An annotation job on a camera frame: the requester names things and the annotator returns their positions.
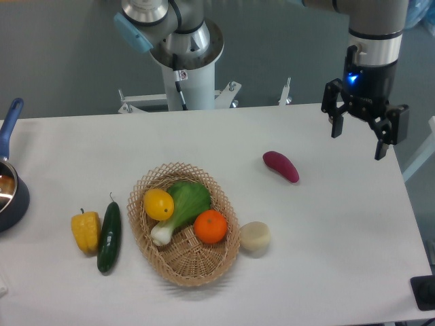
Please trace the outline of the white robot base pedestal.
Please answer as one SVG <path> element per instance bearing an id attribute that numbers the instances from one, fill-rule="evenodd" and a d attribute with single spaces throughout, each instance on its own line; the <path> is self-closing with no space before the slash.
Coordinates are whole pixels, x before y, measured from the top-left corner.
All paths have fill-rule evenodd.
<path id="1" fill-rule="evenodd" d="M 151 50 L 160 65 L 169 111 L 215 108 L 215 64 L 224 37 L 218 25 L 205 19 L 191 33 L 171 33 Z"/>

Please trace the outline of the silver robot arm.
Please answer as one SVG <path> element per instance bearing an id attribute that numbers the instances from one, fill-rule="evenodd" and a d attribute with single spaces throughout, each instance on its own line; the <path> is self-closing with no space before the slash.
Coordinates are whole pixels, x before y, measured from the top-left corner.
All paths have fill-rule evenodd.
<path id="1" fill-rule="evenodd" d="M 304 1 L 305 7 L 349 17 L 349 44 L 343 76 L 325 86 L 321 110 L 329 117 L 332 137 L 348 113 L 368 123 L 377 137 L 375 159 L 406 138 L 409 111 L 391 105 L 406 20 L 405 1 Z M 171 111 L 215 107 L 214 79 L 187 81 L 198 69 L 213 68 L 224 49 L 218 26 L 205 18 L 202 1 L 123 1 L 114 16 L 122 38 L 140 53 L 150 53 L 161 67 Z"/>

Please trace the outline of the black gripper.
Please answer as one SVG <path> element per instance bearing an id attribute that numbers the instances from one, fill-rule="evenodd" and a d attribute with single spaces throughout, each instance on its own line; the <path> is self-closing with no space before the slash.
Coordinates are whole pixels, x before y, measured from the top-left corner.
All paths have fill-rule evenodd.
<path id="1" fill-rule="evenodd" d="M 397 62 L 381 66 L 360 66 L 356 62 L 358 48 L 347 48 L 343 80 L 333 79 L 324 88 L 321 111 L 332 125 L 331 137 L 342 134 L 344 113 L 347 111 L 369 122 L 378 141 L 375 160 L 385 157 L 390 145 L 405 140 L 408 132 L 409 106 L 387 103 L 392 91 Z M 337 105 L 341 95 L 344 104 Z"/>

